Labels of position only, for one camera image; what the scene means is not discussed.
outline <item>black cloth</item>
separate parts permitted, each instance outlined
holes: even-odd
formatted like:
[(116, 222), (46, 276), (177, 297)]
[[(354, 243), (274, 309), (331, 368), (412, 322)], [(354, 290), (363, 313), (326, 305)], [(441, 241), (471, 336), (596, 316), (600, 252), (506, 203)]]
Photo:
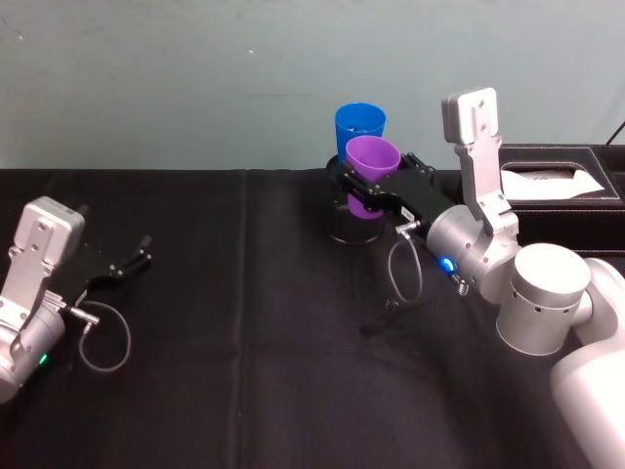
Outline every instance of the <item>black cloth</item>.
[[(41, 194), (90, 205), (81, 251), (107, 259), (153, 236), (151, 268), (104, 295), (132, 328), (127, 366), (86, 369), (70, 330), (0, 407), (2, 468), (590, 467), (549, 391), (573, 337), (549, 358), (514, 352), (496, 312), (458, 298), (424, 249), (421, 305), (360, 333), (385, 314), (395, 237), (332, 240), (321, 170), (4, 171), (0, 182), (7, 249)], [(397, 258), (408, 282), (410, 258)]]

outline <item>light blue wall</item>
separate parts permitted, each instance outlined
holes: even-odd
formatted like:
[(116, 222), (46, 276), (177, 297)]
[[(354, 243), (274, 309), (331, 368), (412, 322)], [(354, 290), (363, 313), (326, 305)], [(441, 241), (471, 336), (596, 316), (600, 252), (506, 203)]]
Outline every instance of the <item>light blue wall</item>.
[(499, 93), (506, 142), (625, 118), (622, 0), (0, 0), (0, 166), (308, 168), (334, 109), (456, 166), (439, 100)]

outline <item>black tablecloth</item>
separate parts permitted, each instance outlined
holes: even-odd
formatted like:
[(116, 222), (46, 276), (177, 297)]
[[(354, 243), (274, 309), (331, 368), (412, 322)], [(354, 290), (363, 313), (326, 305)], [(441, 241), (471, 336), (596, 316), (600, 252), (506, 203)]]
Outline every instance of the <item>black tablecloth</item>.
[[(455, 296), (423, 251), (422, 304), (360, 334), (385, 313), (394, 239), (332, 240), (321, 170), (5, 171), (0, 182), (7, 249), (41, 194), (90, 205), (82, 251), (106, 260), (154, 239), (151, 269), (106, 294), (133, 331), (127, 366), (86, 369), (70, 330), (0, 407), (2, 468), (589, 467), (549, 391), (572, 337), (549, 358), (514, 352), (496, 312)], [(107, 343), (114, 360), (121, 345)]]

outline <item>blue cup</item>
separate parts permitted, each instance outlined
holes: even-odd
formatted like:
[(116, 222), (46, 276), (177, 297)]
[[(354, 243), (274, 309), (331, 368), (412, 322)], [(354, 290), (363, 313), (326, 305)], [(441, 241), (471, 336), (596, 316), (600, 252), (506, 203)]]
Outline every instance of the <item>blue cup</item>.
[(339, 163), (347, 159), (345, 145), (349, 140), (360, 135), (382, 137), (386, 121), (384, 111), (369, 103), (351, 103), (339, 107), (334, 116)]

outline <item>cable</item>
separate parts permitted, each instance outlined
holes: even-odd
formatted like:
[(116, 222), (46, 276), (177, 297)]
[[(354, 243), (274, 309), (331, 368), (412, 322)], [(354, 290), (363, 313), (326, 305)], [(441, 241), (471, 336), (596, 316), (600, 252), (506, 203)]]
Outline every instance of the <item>cable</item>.
[(623, 130), (623, 128), (625, 128), (625, 121), (623, 121), (623, 123), (618, 127), (618, 129), (616, 129), (616, 131), (612, 134), (612, 136), (607, 139), (607, 142), (605, 142), (605, 145), (608, 146), (609, 144), (612, 143), (612, 141), (618, 136), (618, 134), (621, 133), (621, 130)]
[[(410, 249), (412, 250), (412, 254), (414, 255), (415, 266), (417, 268), (417, 293), (415, 297), (411, 300), (407, 300), (399, 291), (397, 287), (397, 282), (395, 280), (395, 276), (393, 275), (393, 255), (397, 247), (402, 244), (404, 241), (408, 242)], [(405, 306), (415, 305), (419, 299), (421, 298), (421, 294), (423, 293), (423, 272), (421, 271), (421, 262), (419, 261), (419, 253), (417, 252), (417, 248), (414, 245), (414, 241), (412, 239), (401, 239), (395, 243), (395, 245), (391, 248), (389, 252), (389, 260), (387, 262), (387, 269), (389, 271), (389, 279), (391, 280), (391, 284), (393, 285), (393, 289), (395, 294), (397, 295), (397, 299), (403, 303)]]
[(82, 301), (80, 304), (83, 306), (97, 306), (99, 308), (108, 310), (114, 313), (121, 321), (123, 328), (124, 328), (124, 332), (126, 333), (126, 353), (124, 354), (124, 358), (121, 359), (121, 362), (119, 362), (118, 364), (115, 364), (114, 366), (102, 367), (102, 366), (97, 366), (89, 362), (89, 360), (85, 356), (85, 340), (87, 339), (88, 334), (83, 334), (82, 337), (80, 338), (80, 341), (78, 342), (78, 353), (80, 354), (80, 359), (83, 361), (83, 363), (85, 363), (85, 365), (87, 365), (87, 367), (99, 373), (112, 373), (114, 371), (117, 371), (124, 364), (126, 364), (126, 362), (128, 361), (128, 358), (130, 357), (130, 349), (131, 349), (132, 341), (131, 341), (130, 327), (128, 326), (128, 322), (126, 322), (126, 320), (124, 319), (122, 314), (119, 313), (119, 311), (117, 311), (115, 308), (113, 308), (112, 306), (106, 303), (101, 303), (99, 301)]

